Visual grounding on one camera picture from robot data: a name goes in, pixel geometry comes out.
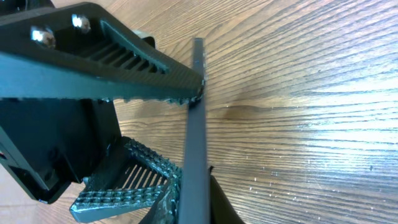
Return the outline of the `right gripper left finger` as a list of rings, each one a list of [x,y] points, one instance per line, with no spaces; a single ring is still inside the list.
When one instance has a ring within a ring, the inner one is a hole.
[[[1,97],[191,103],[205,80],[92,2],[1,3]]]

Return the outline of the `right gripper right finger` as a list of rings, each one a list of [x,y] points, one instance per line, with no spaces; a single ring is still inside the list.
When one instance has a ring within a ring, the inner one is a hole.
[[[148,208],[142,223],[177,223],[181,179],[182,169],[169,159],[123,137],[84,179],[70,212],[89,223]]]

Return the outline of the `Galaxy smartphone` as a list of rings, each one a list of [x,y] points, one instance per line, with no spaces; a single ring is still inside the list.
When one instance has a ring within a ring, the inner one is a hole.
[[[178,209],[179,224],[210,222],[210,175],[207,163],[205,111],[205,41],[193,41],[193,69],[199,73],[199,97],[188,106],[183,176]]]

